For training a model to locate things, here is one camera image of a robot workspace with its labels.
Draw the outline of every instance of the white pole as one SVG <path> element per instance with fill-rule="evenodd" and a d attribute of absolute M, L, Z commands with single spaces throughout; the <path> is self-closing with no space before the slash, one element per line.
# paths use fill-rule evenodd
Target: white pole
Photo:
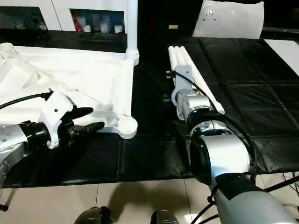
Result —
<path fill-rule="evenodd" d="M 138 0 L 127 0 L 127 5 L 128 46 L 126 58 L 134 59 L 134 65 L 137 65 L 139 63 L 139 51 L 137 48 Z"/>
<path fill-rule="evenodd" d="M 170 46 L 168 48 L 168 53 L 169 53 L 171 70 L 174 71 L 178 65 L 178 61 L 177 61 L 176 53 L 174 52 L 173 46 Z"/>

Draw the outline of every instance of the black plastic sheet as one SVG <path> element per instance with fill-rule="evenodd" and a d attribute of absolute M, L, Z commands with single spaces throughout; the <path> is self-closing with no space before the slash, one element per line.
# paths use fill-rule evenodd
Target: black plastic sheet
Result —
<path fill-rule="evenodd" d="M 126 38 L 100 40 L 73 32 L 0 34 L 0 42 L 125 52 Z M 5 187 L 159 180 L 192 177 L 188 130 L 170 101 L 173 89 L 168 46 L 184 45 L 226 114 L 258 146 L 259 173 L 299 171 L 299 77 L 263 40 L 179 38 L 139 41 L 132 116 L 137 135 L 95 133 L 75 147 L 42 149 L 9 173 Z"/>

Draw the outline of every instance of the tiled floor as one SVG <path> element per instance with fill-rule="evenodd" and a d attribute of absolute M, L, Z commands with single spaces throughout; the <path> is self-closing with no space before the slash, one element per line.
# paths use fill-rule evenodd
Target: tiled floor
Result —
<path fill-rule="evenodd" d="M 282 180 L 280 174 L 262 175 L 257 177 L 257 185 L 265 188 Z M 190 224 L 207 205 L 208 195 L 209 188 L 195 179 L 5 189 L 0 203 L 9 203 L 10 207 L 0 213 L 0 223 L 72 224 L 81 212 L 95 205 L 105 205 L 111 209 L 115 224 L 149 224 L 151 214 L 162 209 L 175 214 L 181 224 Z M 285 187 L 273 195 L 291 215 L 299 217 L 296 207 L 299 197 L 295 191 Z M 214 214 L 217 214 L 216 207 L 198 222 Z M 219 219 L 209 223 L 221 224 Z"/>

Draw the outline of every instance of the white cylinder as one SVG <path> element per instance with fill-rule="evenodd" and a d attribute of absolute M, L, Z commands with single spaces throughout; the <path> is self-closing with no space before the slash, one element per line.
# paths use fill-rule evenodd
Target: white cylinder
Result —
<path fill-rule="evenodd" d="M 176 66 L 178 65 L 178 61 L 177 61 L 177 57 L 176 57 L 176 54 L 174 52 L 173 46 L 170 46 L 168 48 L 168 53 L 169 53 L 171 70 L 174 71 L 176 69 Z"/>
<path fill-rule="evenodd" d="M 182 55 L 182 53 L 180 51 L 180 48 L 178 46 L 175 46 L 174 47 L 174 51 L 176 53 L 178 64 L 179 65 L 186 65 L 186 62 L 185 62 L 185 60 L 183 58 L 183 55 Z"/>
<path fill-rule="evenodd" d="M 138 0 L 128 0 L 127 11 L 127 50 L 126 57 L 134 59 L 134 65 L 139 63 L 139 51 L 137 48 L 137 19 L 138 19 Z"/>
<path fill-rule="evenodd" d="M 180 47 L 180 52 L 185 60 L 185 63 L 192 68 L 192 77 L 196 85 L 203 90 L 203 92 L 206 93 L 206 95 L 211 99 L 211 101 L 214 103 L 216 109 L 218 112 L 224 114 L 224 108 L 222 105 L 216 100 L 213 93 L 211 92 L 210 88 L 207 86 L 204 78 L 201 76 L 200 72 L 196 68 L 194 62 L 192 61 L 191 57 L 189 56 L 188 52 L 184 47 Z"/>

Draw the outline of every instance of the black cable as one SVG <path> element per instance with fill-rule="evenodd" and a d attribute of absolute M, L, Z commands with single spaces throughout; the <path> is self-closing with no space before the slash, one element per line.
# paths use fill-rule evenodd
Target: black cable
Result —
<path fill-rule="evenodd" d="M 286 181 L 285 174 L 284 174 L 284 173 L 282 173 L 281 175 L 282 175 L 283 179 Z M 296 191 L 296 189 L 295 189 L 295 188 L 294 188 L 292 185 L 289 185 L 289 186 L 290 186 L 290 188 L 292 188 L 294 191 Z"/>
<path fill-rule="evenodd" d="M 218 218 L 218 217 L 219 217 L 218 214 L 217 214 L 217 215 L 213 215 L 213 216 L 211 216 L 211 217 L 209 217 L 209 218 L 206 218 L 205 220 L 202 220 L 199 224 L 207 223 L 207 222 L 209 222 L 209 221 L 211 221 L 211 220 L 213 220 L 213 219 L 216 219 L 216 218 Z"/>
<path fill-rule="evenodd" d="M 198 215 L 193 219 L 193 221 L 191 222 L 191 224 L 195 224 L 196 221 L 206 212 L 208 211 L 212 206 L 214 205 L 214 203 L 209 203 L 206 207 L 204 207 L 203 210 L 200 211 L 200 213 L 198 213 Z"/>
<path fill-rule="evenodd" d="M 15 99 L 15 100 L 12 100 L 12 101 L 9 101 L 7 103 L 0 105 L 0 110 L 7 106 L 12 105 L 12 104 L 16 104 L 16 103 L 19 103 L 19 102 L 22 102 L 25 100 L 33 99 L 33 98 L 41 97 L 41 98 L 44 98 L 45 100 L 47 100 L 51 96 L 52 93 L 53 93 L 53 91 L 50 90 L 50 92 L 47 92 L 47 93 L 39 93 L 39 94 L 34 94 L 34 95 L 26 96 L 26 97 L 21 97 L 21 98 L 18 98 L 18 99 Z"/>
<path fill-rule="evenodd" d="M 299 176 L 296 176 L 296 177 L 293 177 L 292 179 L 289 179 L 289 180 L 283 181 L 281 183 L 275 184 L 271 187 L 268 187 L 268 188 L 264 189 L 264 191 L 271 192 L 271 191 L 283 188 L 285 186 L 288 186 L 290 184 L 296 183 L 298 181 L 299 181 Z"/>
<path fill-rule="evenodd" d="M 282 173 L 281 176 L 282 176 L 283 179 L 286 181 L 285 174 Z M 295 192 L 297 193 L 298 197 L 299 197 L 299 190 L 298 190 L 298 187 L 297 187 L 297 183 L 295 183 L 295 187 L 293 187 L 292 185 L 289 185 L 289 187 L 290 187 L 293 191 L 295 191 Z"/>

